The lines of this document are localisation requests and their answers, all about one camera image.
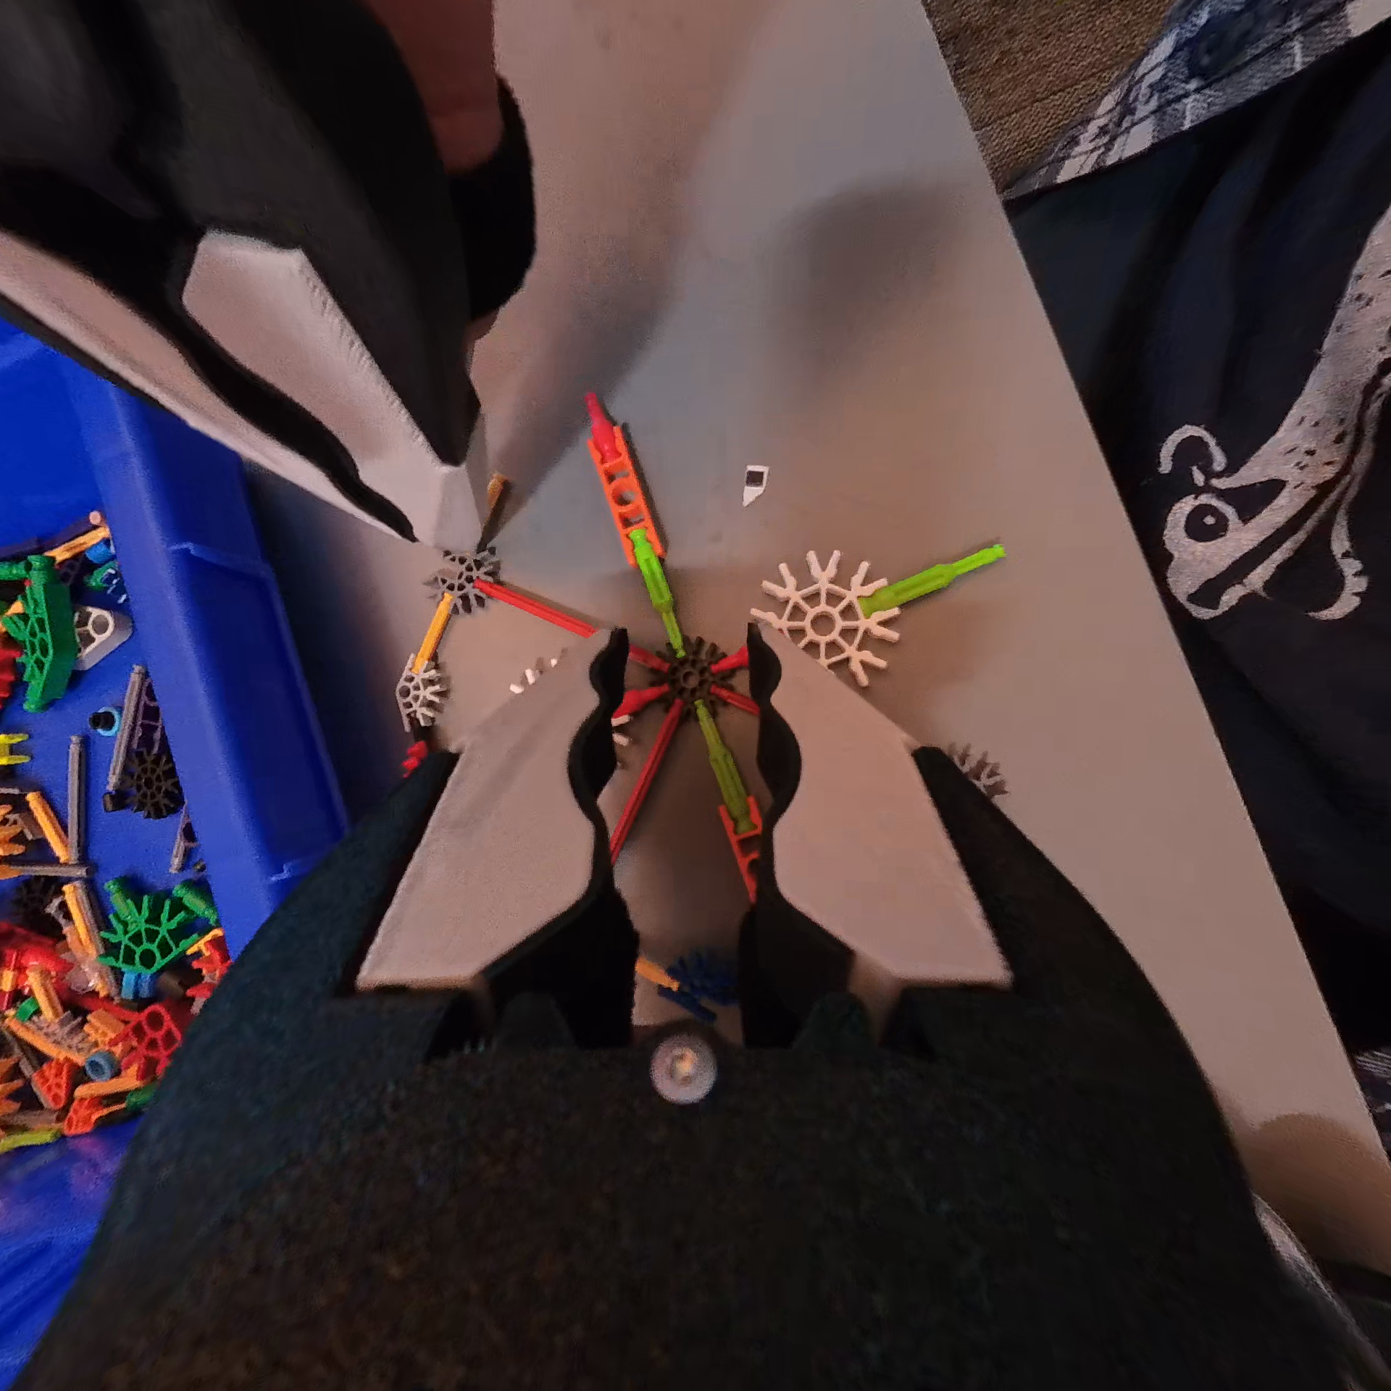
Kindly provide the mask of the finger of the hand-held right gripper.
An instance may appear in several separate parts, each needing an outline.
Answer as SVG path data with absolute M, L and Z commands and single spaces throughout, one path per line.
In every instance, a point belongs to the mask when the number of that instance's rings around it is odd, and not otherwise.
M 379 529 L 462 547 L 482 517 L 462 463 L 445 463 L 301 249 L 207 233 L 183 307 L 236 366 L 307 413 L 331 475 L 277 443 L 268 467 Z
M 252 423 L 195 369 L 192 353 L 85 271 L 3 233 L 3 300 L 38 334 L 98 376 L 179 415 L 245 460 L 333 502 L 382 533 L 413 541 L 405 520 L 375 517 L 301 450 Z

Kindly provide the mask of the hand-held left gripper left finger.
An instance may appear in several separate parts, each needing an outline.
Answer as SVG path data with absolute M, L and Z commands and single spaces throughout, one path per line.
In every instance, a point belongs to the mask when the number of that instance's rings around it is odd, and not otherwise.
M 477 984 L 611 878 L 601 794 L 618 772 L 628 657 L 623 627 L 579 639 L 462 736 L 358 989 Z

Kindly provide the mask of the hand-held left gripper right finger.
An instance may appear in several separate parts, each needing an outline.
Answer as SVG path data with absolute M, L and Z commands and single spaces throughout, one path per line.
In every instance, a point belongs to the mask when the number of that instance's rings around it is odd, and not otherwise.
M 773 882 L 850 951 L 877 988 L 993 986 L 1005 962 L 914 758 L 916 741 L 770 624 L 748 639 L 762 733 L 792 733 L 792 791 L 775 789 Z

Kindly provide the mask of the colourful construction wheel model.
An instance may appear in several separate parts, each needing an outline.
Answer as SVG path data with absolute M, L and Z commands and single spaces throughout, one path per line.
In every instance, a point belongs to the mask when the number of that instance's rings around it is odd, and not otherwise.
M 648 651 L 634 643 L 630 644 L 630 661 L 648 670 L 652 681 L 648 686 L 626 689 L 622 703 L 618 703 L 611 717 L 616 741 L 628 747 L 632 740 L 619 731 L 622 726 L 628 726 L 654 703 L 664 703 L 667 710 L 618 822 L 609 833 L 611 863 L 619 861 L 622 851 L 630 841 L 678 727 L 691 719 L 704 736 L 709 766 L 720 785 L 720 819 L 725 841 L 730 843 L 746 899 L 755 903 L 763 833 L 762 808 L 740 773 L 735 751 L 722 736 L 713 709 L 716 703 L 728 703 L 730 709 L 757 714 L 757 702 L 751 695 L 723 682 L 723 677 L 748 667 L 746 646 L 740 646 L 737 652 L 723 652 L 704 639 L 688 639 L 683 633 L 664 568 L 667 545 L 652 516 L 654 510 L 646 494 L 646 483 L 641 482 L 630 437 L 622 423 L 611 419 L 596 392 L 585 395 L 583 401 L 590 415 L 588 451 L 599 468 L 606 507 L 618 525 L 628 563 L 641 575 L 652 606 L 663 617 L 668 633 L 664 652 Z M 403 758 L 405 775 L 413 773 L 434 751 L 428 722 L 437 719 L 445 695 L 445 678 L 435 652 L 457 612 L 477 610 L 485 603 L 500 603 L 569 633 L 595 633 L 591 624 L 502 582 L 492 545 L 477 543 L 476 552 L 450 555 L 450 561 L 459 566 L 460 580 L 454 588 L 443 582 L 423 649 L 409 657 L 397 686 L 397 703 L 409 733 L 409 747 Z

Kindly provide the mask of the blue plastic bin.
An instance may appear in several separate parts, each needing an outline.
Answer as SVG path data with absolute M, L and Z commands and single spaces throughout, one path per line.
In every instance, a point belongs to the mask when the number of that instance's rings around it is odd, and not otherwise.
M 79 672 L 30 730 L 30 777 L 67 809 L 71 738 L 145 665 L 233 955 L 346 833 L 243 463 L 181 419 L 115 389 L 3 319 L 3 554 L 54 545 L 102 510 L 135 636 Z M 172 887 L 172 825 L 102 809 L 115 738 L 89 733 L 89 854 L 98 895 L 116 875 Z M 3 1156 L 3 1387 L 62 1303 L 96 1233 L 137 1121 Z

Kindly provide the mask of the pile of colourful construction pieces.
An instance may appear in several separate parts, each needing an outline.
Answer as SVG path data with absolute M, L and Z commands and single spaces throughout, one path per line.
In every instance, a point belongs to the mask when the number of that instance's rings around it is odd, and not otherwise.
M 229 968 L 113 533 L 3 548 L 3 1151 L 135 1120 Z

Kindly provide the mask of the person's right hand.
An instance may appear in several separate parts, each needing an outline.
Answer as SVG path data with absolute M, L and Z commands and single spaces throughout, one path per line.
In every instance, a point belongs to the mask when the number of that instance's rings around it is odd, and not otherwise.
M 471 172 L 499 148 L 494 2 L 367 2 L 427 108 L 447 172 Z

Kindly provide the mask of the person's dark printed shirt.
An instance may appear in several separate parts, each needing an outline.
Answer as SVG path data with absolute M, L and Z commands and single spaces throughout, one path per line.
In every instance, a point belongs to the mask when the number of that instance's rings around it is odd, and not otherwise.
M 1390 1118 L 1390 23 L 1011 225 Z

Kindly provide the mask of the person in dark printed shirt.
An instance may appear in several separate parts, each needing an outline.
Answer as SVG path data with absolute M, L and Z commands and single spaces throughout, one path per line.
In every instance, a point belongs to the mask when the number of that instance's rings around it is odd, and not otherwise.
M 1010 189 L 1010 225 L 1020 199 L 1235 113 L 1387 22 L 1387 2 L 1176 3 L 1126 76 Z M 1158 627 L 1158 612 L 1166 665 L 1142 672 L 1122 657 L 1130 745 L 1110 745 L 1110 726 L 1099 745 L 1119 756 L 1119 783 L 1139 773 L 1122 789 L 1122 815 L 1158 792 L 1177 825 L 1158 830 L 1158 848 L 1126 848 L 1126 889 L 1099 878 L 1082 889 L 1142 978 L 1125 995 L 1136 1016 L 1136 1034 L 1125 1034 L 1135 1059 L 1122 1062 L 1136 1086 L 1125 1100 L 1139 1106 L 1132 1139 L 1153 1144 L 1161 1175 L 1211 1160 L 1247 1239 L 1264 1244 L 1252 1208 L 1271 1210 L 1287 1231 L 1276 1244 L 1302 1247 L 1315 1280 L 1387 1335 L 1390 1120 L 1336 1032 L 1161 594 L 1139 617 Z

